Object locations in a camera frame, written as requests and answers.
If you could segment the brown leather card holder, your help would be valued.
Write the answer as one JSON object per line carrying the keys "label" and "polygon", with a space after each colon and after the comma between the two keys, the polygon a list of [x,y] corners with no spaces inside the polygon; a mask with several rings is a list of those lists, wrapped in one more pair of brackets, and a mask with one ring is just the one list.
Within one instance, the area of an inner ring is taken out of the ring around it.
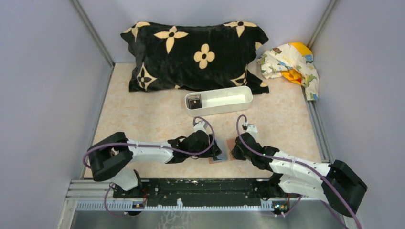
{"label": "brown leather card holder", "polygon": [[232,150],[235,147],[234,139],[219,139],[216,140],[216,145],[221,150],[220,154],[215,158],[208,158],[209,164],[234,161],[235,158],[232,155]]}

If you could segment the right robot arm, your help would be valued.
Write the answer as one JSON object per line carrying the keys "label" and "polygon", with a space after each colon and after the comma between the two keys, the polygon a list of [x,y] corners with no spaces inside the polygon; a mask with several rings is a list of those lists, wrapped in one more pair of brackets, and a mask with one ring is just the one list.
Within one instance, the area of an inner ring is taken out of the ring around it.
{"label": "right robot arm", "polygon": [[297,158],[278,148],[261,146],[250,133],[235,139],[232,155],[272,172],[269,180],[257,187],[260,198],[303,195],[321,200],[340,214],[352,217],[368,189],[343,161],[335,160],[330,164]]}

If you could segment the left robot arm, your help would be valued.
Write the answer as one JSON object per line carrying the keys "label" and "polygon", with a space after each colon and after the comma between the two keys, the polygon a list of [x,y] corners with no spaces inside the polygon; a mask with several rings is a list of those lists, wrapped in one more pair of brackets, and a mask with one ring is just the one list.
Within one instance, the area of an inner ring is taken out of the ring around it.
{"label": "left robot arm", "polygon": [[214,158],[221,154],[214,134],[203,130],[194,131],[188,137],[180,136],[166,142],[136,142],[123,132],[116,132],[91,146],[84,160],[96,182],[110,181],[131,197],[142,194],[143,184],[137,171],[127,165],[132,162],[182,163],[189,157]]}

